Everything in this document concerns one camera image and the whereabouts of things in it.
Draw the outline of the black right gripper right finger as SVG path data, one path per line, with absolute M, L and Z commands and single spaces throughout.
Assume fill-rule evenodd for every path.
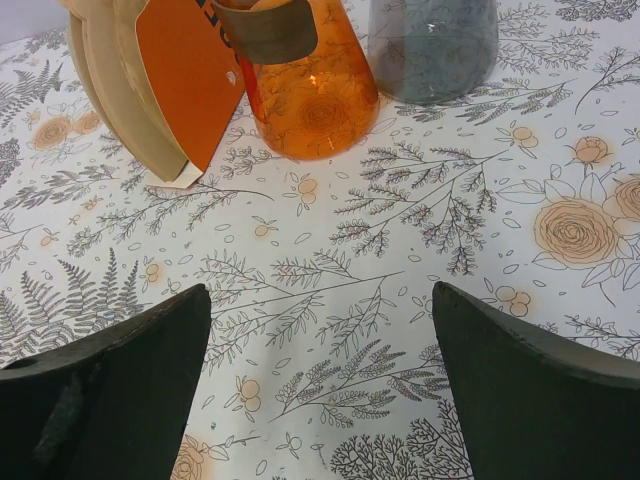
M 638 362 L 548 332 L 442 281 L 432 299 L 475 478 L 638 478 Z

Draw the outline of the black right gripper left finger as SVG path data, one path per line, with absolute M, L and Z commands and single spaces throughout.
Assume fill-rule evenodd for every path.
M 2 478 L 169 478 L 210 328 L 211 300 L 197 284 L 3 367 Z

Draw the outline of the grey glass carafe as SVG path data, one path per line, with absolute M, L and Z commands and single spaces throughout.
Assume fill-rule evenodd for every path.
M 494 0 L 370 3 L 369 65 L 396 100 L 428 105 L 469 93 L 492 71 L 498 47 Z

